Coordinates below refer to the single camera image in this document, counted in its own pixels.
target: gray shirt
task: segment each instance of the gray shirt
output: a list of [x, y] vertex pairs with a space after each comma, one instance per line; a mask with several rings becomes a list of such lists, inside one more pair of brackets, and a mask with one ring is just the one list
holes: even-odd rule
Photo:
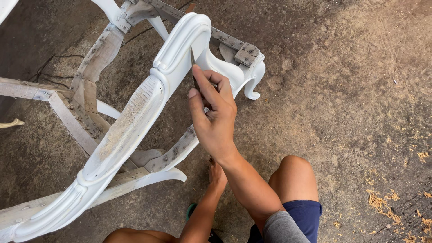
[[265, 243], [309, 243], [309, 240], [286, 211], [274, 213], [263, 228]]

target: hand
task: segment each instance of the hand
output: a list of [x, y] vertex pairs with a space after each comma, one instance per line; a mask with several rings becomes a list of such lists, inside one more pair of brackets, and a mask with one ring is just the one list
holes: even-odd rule
[[215, 184], [221, 188], [225, 188], [228, 179], [226, 178], [225, 172], [222, 167], [216, 163], [214, 160], [210, 159], [210, 169], [209, 169], [209, 180], [210, 184]]
[[[215, 71], [202, 71], [192, 66], [192, 73], [201, 89], [189, 91], [189, 109], [195, 133], [204, 149], [216, 162], [223, 162], [236, 153], [234, 145], [234, 121], [237, 106], [232, 97], [229, 79]], [[217, 90], [209, 82], [217, 85]], [[204, 113], [204, 106], [210, 110]]]

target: concrete floor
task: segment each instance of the concrete floor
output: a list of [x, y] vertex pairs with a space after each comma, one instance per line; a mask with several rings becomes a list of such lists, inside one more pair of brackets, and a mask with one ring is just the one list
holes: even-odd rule
[[[432, 160], [417, 154], [431, 151], [432, 0], [194, 2], [213, 26], [266, 55], [267, 71], [255, 90], [261, 98], [236, 99], [235, 143], [265, 180], [285, 155], [311, 162], [323, 205], [318, 242], [403, 242], [409, 232], [432, 241], [416, 213], [432, 218], [432, 198], [423, 195], [432, 192]], [[86, 55], [107, 23], [89, 0], [21, 0], [0, 26], [0, 77], [29, 79], [53, 53]], [[149, 26], [138, 24], [125, 41]], [[154, 29], [123, 46], [101, 74], [98, 99], [122, 110], [161, 46]], [[81, 60], [53, 58], [43, 72], [73, 76]], [[191, 124], [191, 86], [190, 80], [179, 86], [139, 149], [167, 150], [181, 137]], [[0, 122], [13, 118], [26, 124], [0, 131], [0, 209], [64, 190], [89, 157], [48, 103], [16, 100]], [[208, 158], [198, 146], [177, 166], [185, 183], [138, 189], [31, 241], [102, 242], [120, 227], [178, 237], [188, 205], [208, 185]], [[399, 225], [368, 204], [371, 190], [380, 198], [397, 193], [400, 199], [387, 205], [401, 217]], [[246, 242], [252, 224], [227, 187], [216, 232], [224, 242]]]

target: man's right hand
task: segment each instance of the man's right hand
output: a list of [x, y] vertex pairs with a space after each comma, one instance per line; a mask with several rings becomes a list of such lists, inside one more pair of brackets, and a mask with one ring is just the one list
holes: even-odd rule
[[[223, 163], [238, 153], [233, 141], [237, 106], [229, 79], [212, 70], [202, 71], [198, 65], [192, 66], [192, 73], [201, 90], [201, 94], [197, 89], [189, 91], [189, 109], [195, 133], [213, 159]], [[217, 90], [209, 80], [217, 85]], [[204, 106], [210, 109], [206, 113]]]

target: person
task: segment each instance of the person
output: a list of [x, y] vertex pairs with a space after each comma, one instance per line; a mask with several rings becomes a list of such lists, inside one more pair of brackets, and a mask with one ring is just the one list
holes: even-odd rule
[[248, 243], [316, 243], [322, 207], [310, 163], [286, 156], [266, 183], [234, 144], [237, 107], [228, 78], [203, 71], [198, 65], [192, 67], [192, 73], [201, 91], [189, 91], [189, 109], [198, 140], [213, 158], [206, 193], [179, 238], [159, 231], [121, 228], [109, 234], [104, 243], [218, 242], [211, 228], [227, 182], [255, 222]]

